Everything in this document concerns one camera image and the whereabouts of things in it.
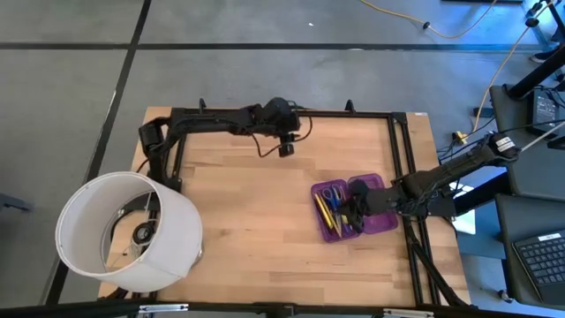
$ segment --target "black keyboard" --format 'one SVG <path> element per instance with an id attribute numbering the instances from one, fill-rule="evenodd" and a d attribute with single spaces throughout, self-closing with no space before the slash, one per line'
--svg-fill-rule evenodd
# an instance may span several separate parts
<path id="1" fill-rule="evenodd" d="M 516 242 L 514 249 L 539 298 L 548 304 L 565 305 L 565 231 Z"/>

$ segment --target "wire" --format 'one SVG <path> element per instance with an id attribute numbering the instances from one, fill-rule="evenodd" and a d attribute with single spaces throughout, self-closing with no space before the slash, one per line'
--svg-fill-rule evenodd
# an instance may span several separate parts
<path id="1" fill-rule="evenodd" d="M 547 7 L 549 5 L 553 4 L 553 1 L 550 1 L 546 4 L 545 7 L 543 7 L 543 9 L 541 9 L 535 16 L 534 18 L 536 19 L 541 13 L 543 13 L 543 11 L 545 11 L 547 9 Z M 483 109 L 483 106 L 485 105 L 485 101 L 486 101 L 486 97 L 488 96 L 488 89 L 493 85 L 494 81 L 496 80 L 496 78 L 498 77 L 498 74 L 501 72 L 502 67 L 504 67 L 504 65 L 509 61 L 509 59 L 512 57 L 512 54 L 514 54 L 514 51 L 516 50 L 516 47 L 518 46 L 518 43 L 522 40 L 522 38 L 526 35 L 526 33 L 528 32 L 528 30 L 530 30 L 530 27 L 526 27 L 526 29 L 522 32 L 522 34 L 520 35 L 520 37 L 518 37 L 518 40 L 516 41 L 516 43 L 514 43 L 514 46 L 512 47 L 512 49 L 510 50 L 510 52 L 508 53 L 508 55 L 506 56 L 506 58 L 504 58 L 504 60 L 501 63 L 501 66 L 499 66 L 498 70 L 496 70 L 496 73 L 494 74 L 494 76 L 491 78 L 490 83 L 488 83 L 488 86 L 486 87 L 485 93 L 483 94 L 483 100 L 480 102 L 480 106 L 478 106 L 478 112 L 477 112 L 477 119 L 475 119 L 475 125 L 473 126 L 473 130 L 472 133 L 474 133 L 475 131 L 477 131 L 477 126 L 478 126 L 478 119 L 480 118 L 480 112 Z"/>
<path id="2" fill-rule="evenodd" d="M 411 20 L 411 21 L 418 22 L 418 23 L 420 23 L 422 26 L 424 26 L 424 29 L 428 28 L 428 29 L 430 29 L 430 31 L 434 32 L 435 34 L 439 35 L 440 37 L 442 37 L 442 38 L 444 38 L 444 39 L 453 40 L 453 39 L 457 39 L 457 38 L 460 38 L 460 37 L 464 36 L 464 35 L 467 34 L 469 31 L 471 31 L 474 27 L 476 27 L 477 24 L 480 22 L 480 20 L 482 20 L 482 19 L 485 17 L 485 15 L 486 15 L 489 11 L 491 11 L 491 9 L 493 9 L 494 5 L 496 4 L 496 2 L 497 2 L 498 0 L 493 0 L 493 1 L 491 2 L 491 5 L 489 5 L 488 9 L 486 9 L 485 13 L 483 13 L 483 15 L 481 15 L 480 18 L 478 18 L 478 19 L 475 21 L 475 23 L 473 23 L 469 28 L 467 28 L 465 31 L 463 31 L 463 32 L 461 32 L 460 34 L 457 34 L 457 35 L 445 35 L 445 34 L 442 34 L 442 33 L 439 32 L 438 30 L 434 29 L 434 28 L 430 25 L 430 22 L 429 22 L 429 21 L 424 21 L 424 20 L 421 20 L 421 19 L 418 19 L 418 18 L 414 18 L 414 17 L 412 17 L 412 16 L 410 16 L 410 15 L 408 15 L 408 14 L 402 14 L 402 13 L 398 13 L 398 12 L 386 10 L 386 9 L 380 8 L 380 7 L 378 7 L 378 6 L 374 5 L 374 4 L 371 4 L 371 3 L 367 2 L 366 0 L 359 0 L 359 1 L 361 1 L 363 4 L 366 4 L 366 5 L 370 6 L 371 8 L 375 9 L 376 11 L 380 11 L 380 12 L 383 12 L 383 13 L 387 13 L 387 14 L 390 14 L 390 15 L 393 15 L 393 16 L 396 16 L 396 17 L 399 17 L 399 18 L 404 18 L 404 19 L 408 19 L 408 20 Z"/>
<path id="3" fill-rule="evenodd" d="M 141 165 L 139 166 L 139 168 L 135 172 L 139 173 L 141 171 L 141 169 L 143 169 L 143 166 L 146 165 L 146 163 L 148 161 L 149 161 L 149 159 L 146 159 L 145 161 L 143 161 L 143 163 L 141 163 Z"/>
<path id="4" fill-rule="evenodd" d="M 454 155 L 457 155 L 457 154 L 459 154 L 460 152 L 462 152 L 463 150 L 465 150 L 466 148 L 468 148 L 468 147 L 470 147 L 470 146 L 473 146 L 474 144 L 478 143 L 479 141 L 481 141 L 481 140 L 473 141 L 472 143 L 468 144 L 467 146 L 465 146 L 465 147 L 463 147 L 463 148 L 457 150 L 456 152 L 454 152 L 453 154 L 448 155 L 448 156 L 453 157 Z M 447 159 L 448 156 L 445 156 L 445 157 L 443 157 L 443 158 L 440 158 L 440 160 L 443 161 L 443 160 Z"/>
<path id="5" fill-rule="evenodd" d="M 459 181 L 461 181 L 461 178 L 459 178 L 456 183 L 456 194 L 459 193 Z"/>
<path id="6" fill-rule="evenodd" d="M 122 258 L 122 256 L 126 256 L 126 255 L 128 254 L 126 251 L 128 251 L 128 250 L 130 249 L 130 247 L 132 247 L 132 244 L 126 246 L 126 247 L 124 248 L 124 250 L 122 251 L 122 253 L 120 253 L 120 255 L 119 255 L 106 269 L 108 269 L 108 268 L 113 268 L 114 265 L 116 265 L 116 262 L 117 262 L 120 258 Z"/>
<path id="7" fill-rule="evenodd" d="M 541 136 L 539 136 L 538 138 L 536 138 L 534 141 L 530 142 L 529 144 L 525 145 L 522 147 L 522 152 L 528 150 L 528 148 L 530 148 L 531 146 L 535 145 L 536 143 L 538 143 L 540 140 L 543 140 L 545 137 L 547 137 L 550 133 L 553 133 L 554 131 L 558 130 L 559 128 L 563 127 L 565 125 L 565 121 L 558 124 L 557 126 L 555 126 L 554 128 L 548 130 L 546 133 L 542 134 Z"/>
<path id="8" fill-rule="evenodd" d="M 537 125 L 556 124 L 556 123 L 562 123 L 562 122 L 565 122 L 565 119 L 550 120 L 550 121 L 541 122 L 541 123 L 534 123 L 534 124 L 528 124 L 528 125 L 523 125 L 523 126 L 519 126 L 519 127 L 509 128 L 509 129 L 501 131 L 500 133 L 507 133 L 507 132 L 511 132 L 511 131 L 514 131 L 514 130 L 524 129 L 524 128 L 533 127 L 533 126 L 537 126 Z"/>
<path id="9" fill-rule="evenodd" d="M 487 127 L 490 123 L 493 122 L 493 120 L 494 120 L 494 117 L 492 117 L 489 121 L 487 121 L 486 124 L 480 126 L 480 128 L 477 129 L 476 131 L 470 132 L 470 133 L 467 135 L 467 137 L 465 137 L 465 139 L 469 138 L 469 136 L 471 136 L 473 133 L 476 133 L 476 132 L 480 131 L 481 129 Z M 452 140 L 451 143 L 449 144 L 449 146 L 444 147 L 444 148 L 447 148 L 447 150 L 442 150 L 442 149 L 444 149 L 444 148 L 441 148 L 440 150 L 436 151 L 436 153 L 438 153 L 440 156 L 444 156 L 444 155 L 447 154 L 449 151 L 451 151 L 451 153 L 453 153 L 453 147 L 455 146 L 455 144 L 456 144 L 456 141 L 455 141 L 455 140 Z"/>
<path id="10" fill-rule="evenodd" d="M 306 133 L 306 135 L 304 137 L 298 138 L 297 140 L 294 140 L 293 142 L 299 142 L 302 140 L 305 140 L 306 138 L 308 138 L 308 136 L 310 136 L 310 133 L 312 132 L 312 127 L 313 127 L 313 122 L 312 122 L 312 118 L 308 117 L 308 120 L 310 121 L 310 128 L 308 129 L 308 132 Z M 255 141 L 255 146 L 257 146 L 257 154 L 259 154 L 259 158 L 264 158 L 268 155 L 271 155 L 271 153 L 273 153 L 273 151 L 277 150 L 278 148 L 281 148 L 283 146 L 289 145 L 292 142 L 285 142 L 282 143 L 278 146 L 275 146 L 273 148 L 270 148 L 264 155 L 261 153 L 261 146 L 259 145 L 259 141 L 257 140 L 257 137 L 255 137 L 255 134 L 251 134 L 251 137 L 253 138 L 253 141 Z"/>

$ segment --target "pencil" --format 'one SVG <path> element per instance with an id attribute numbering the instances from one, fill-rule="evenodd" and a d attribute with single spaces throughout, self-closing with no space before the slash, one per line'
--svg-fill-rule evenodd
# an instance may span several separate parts
<path id="1" fill-rule="evenodd" d="M 331 230 L 332 227 L 333 227 L 333 224 L 329 220 L 329 216 L 328 216 L 328 212 L 326 211 L 326 208 L 322 205 L 322 200 L 320 199 L 320 196 L 317 193 L 315 193 L 314 197 L 316 198 L 316 202 L 318 202 L 318 209 L 320 210 L 320 213 L 322 214 L 323 219 L 326 221 L 328 228 Z"/>
<path id="2" fill-rule="evenodd" d="M 324 200 L 321 200 L 321 204 L 324 206 L 324 209 L 328 212 L 329 221 L 331 221 L 331 223 L 334 225 L 335 231 L 337 232 L 337 236 L 341 237 L 341 236 L 342 236 L 342 233 L 340 233 L 340 232 L 337 230 L 337 223 L 336 223 L 335 220 L 334 220 L 333 213 L 332 213 L 331 210 L 328 208 L 328 205 L 326 205 L 326 202 L 325 202 Z"/>

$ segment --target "black metal frame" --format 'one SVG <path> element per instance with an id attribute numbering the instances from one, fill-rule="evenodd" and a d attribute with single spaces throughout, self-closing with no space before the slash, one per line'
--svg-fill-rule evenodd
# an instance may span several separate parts
<path id="1" fill-rule="evenodd" d="M 177 116 L 184 115 L 184 114 L 191 114 L 191 113 L 201 113 L 203 111 L 222 113 L 222 112 L 230 112 L 230 111 L 234 111 L 234 110 L 208 110 L 208 109 L 206 109 L 206 104 L 202 100 L 200 100 L 200 106 L 197 109 L 173 108 L 171 110 L 171 114 L 170 114 L 171 115 L 171 122 L 174 122 L 176 120 Z M 347 117 L 347 118 L 386 119 L 387 123 L 388 123 L 388 132 L 389 132 L 389 138 L 390 138 L 390 145 L 391 145 L 391 148 L 392 148 L 392 156 L 393 156 L 393 161 L 394 161 L 394 165 L 395 165 L 395 174 L 396 174 L 397 177 L 401 177 L 403 175 L 402 163 L 401 163 L 401 160 L 400 160 L 400 151 L 399 151 L 399 147 L 398 147 L 398 139 L 396 137 L 396 125 L 400 125 L 402 135 L 403 135 L 402 137 L 403 137 L 404 151 L 406 153 L 406 158 L 407 158 L 409 170 L 410 170 L 410 172 L 413 172 L 413 171 L 416 170 L 416 165 L 415 165 L 415 162 L 414 162 L 414 156 L 413 156 L 413 152 L 412 152 L 412 149 L 411 149 L 411 139 L 410 139 L 410 134 L 409 134 L 409 130 L 408 130 L 408 122 L 406 120 L 406 114 L 405 113 L 401 113 L 401 112 L 396 112 L 396 113 L 390 113 L 390 112 L 357 112 L 353 108 L 352 102 L 348 101 L 346 108 L 345 108 L 345 111 L 301 110 L 299 115 L 301 117 Z M 178 178 L 180 168 L 181 168 L 181 162 L 182 162 L 183 155 L 184 155 L 185 140 L 186 140 L 186 137 L 184 137 L 181 141 L 179 141 L 179 144 L 177 146 L 177 152 L 175 153 L 175 161 L 174 161 L 174 164 L 173 164 L 173 170 L 172 170 L 171 178 Z M 135 206 L 128 205 L 128 208 L 135 209 L 135 208 L 140 208 L 143 205 L 145 205 L 145 200 L 139 200 L 138 203 L 135 203 Z M 422 240 L 422 247 L 423 247 L 426 255 L 431 258 L 432 257 L 431 246 L 430 246 L 430 243 L 429 243 L 426 223 L 425 222 L 418 222 L 418 225 L 419 225 L 420 237 L 421 237 L 421 240 Z M 421 286 L 419 275 L 418 275 L 417 256 L 416 256 L 416 253 L 413 251 L 412 246 L 409 243 L 409 239 L 408 239 L 407 229 L 408 229 L 409 226 L 411 226 L 410 218 L 404 217 L 403 218 L 404 236 L 405 236 L 405 239 L 406 239 L 406 247 L 407 247 L 408 255 L 409 255 L 414 299 L 415 299 L 416 305 L 420 306 L 420 305 L 424 304 L 424 297 L 423 297 L 422 286 Z M 59 263 L 59 266 L 66 268 L 66 266 L 61 261 Z M 435 284 L 433 283 L 433 280 L 432 280 L 431 277 L 429 277 L 429 282 L 430 282 L 430 291 L 431 291 L 431 295 L 432 295 L 432 302 L 433 302 L 434 305 L 439 305 L 440 304 L 439 293 L 438 293 L 437 288 L 436 288 Z M 54 280 L 54 282 L 53 282 L 53 284 L 52 284 L 52 286 L 49 290 L 49 296 L 50 296 L 49 299 L 51 299 L 51 301 L 53 301 L 53 299 L 56 299 L 58 301 L 58 298 L 59 298 L 61 290 L 62 290 L 63 283 L 64 283 L 64 277 L 61 278 L 59 276 L 57 278 L 57 276 L 56 276 L 56 280 Z M 139 294 L 135 294 L 134 298 L 136 300 L 141 299 Z M 146 300 L 147 300 L 148 303 L 157 303 L 156 292 L 152 293 L 149 296 L 149 298 L 147 298 Z M 57 301 L 48 303 L 48 305 L 51 305 L 51 306 L 55 305 L 57 303 Z M 105 300 L 99 300 L 96 303 L 100 303 L 101 307 L 105 306 L 105 305 L 103 305 L 105 303 Z M 297 308 L 301 308 L 303 310 L 304 310 L 304 308 L 307 308 L 307 310 L 306 310 L 307 312 L 321 313 L 321 314 L 322 313 L 323 314 L 345 314 L 345 313 L 348 313 L 348 314 L 377 314 L 377 313 L 379 313 L 379 311 L 382 310 L 381 307 L 302 307 L 302 306 L 297 306 L 297 305 L 294 305 L 294 304 L 292 304 L 292 305 L 291 304 L 289 304 L 289 305 L 285 305 L 285 304 L 268 304 L 268 305 L 267 304 L 251 304 L 251 305 L 250 304 L 244 304 L 244 305 L 237 305 L 237 304 L 190 303 L 189 306 L 192 309 L 201 308 L 200 310 L 215 310 L 215 311 L 216 310 L 227 310 L 227 311 L 250 311 L 250 312 L 261 311 L 261 312 L 265 312 L 265 313 L 268 313 L 268 314 L 269 313 L 271 313 L 271 314 L 288 313 L 288 310 L 296 311 Z"/>

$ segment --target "wooden table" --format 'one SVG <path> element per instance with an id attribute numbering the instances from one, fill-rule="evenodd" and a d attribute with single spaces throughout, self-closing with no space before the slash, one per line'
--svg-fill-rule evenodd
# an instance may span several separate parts
<path id="1" fill-rule="evenodd" d="M 170 110 L 150 107 L 145 122 L 167 117 Z M 408 113 L 407 117 L 417 169 L 437 166 L 427 115 Z M 300 133 L 304 134 L 308 123 L 302 122 Z M 259 140 L 263 151 L 278 144 L 273 138 Z M 402 138 L 399 142 L 406 173 Z M 143 160 L 138 144 L 132 169 Z M 189 135 L 180 173 L 182 193 L 202 217 L 205 252 L 188 276 L 159 291 L 158 299 L 414 306 L 401 222 L 393 231 L 327 244 L 313 212 L 313 184 L 375 172 L 387 186 L 395 178 L 383 119 L 314 117 L 311 136 L 296 143 L 295 154 L 287 158 L 279 158 L 276 152 L 259 158 L 251 138 L 228 133 Z M 133 228 L 143 220 L 144 214 L 132 213 L 117 225 L 109 265 L 119 268 L 131 261 L 120 255 L 129 245 Z M 469 302 L 453 228 L 440 218 L 426 222 L 435 265 L 457 295 Z M 419 265 L 429 302 L 425 270 Z M 100 294 L 114 289 L 102 284 Z"/>

